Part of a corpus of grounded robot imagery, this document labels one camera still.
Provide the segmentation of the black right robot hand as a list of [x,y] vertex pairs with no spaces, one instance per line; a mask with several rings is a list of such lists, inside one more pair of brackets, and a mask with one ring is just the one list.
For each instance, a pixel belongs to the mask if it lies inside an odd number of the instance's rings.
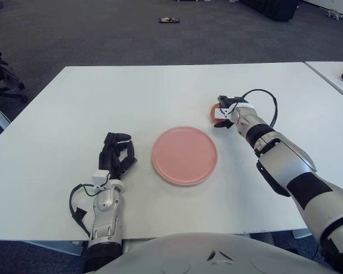
[[220,95],[218,103],[215,104],[211,111],[210,117],[214,123],[215,128],[230,128],[234,125],[232,121],[232,112],[239,103],[247,103],[243,97],[228,98],[227,96]]

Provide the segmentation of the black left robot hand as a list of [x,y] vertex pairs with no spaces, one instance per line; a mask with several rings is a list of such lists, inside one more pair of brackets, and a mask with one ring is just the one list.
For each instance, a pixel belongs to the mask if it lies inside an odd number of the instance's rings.
[[107,170],[110,179],[121,180],[136,162],[131,136],[108,132],[99,154],[98,169]]

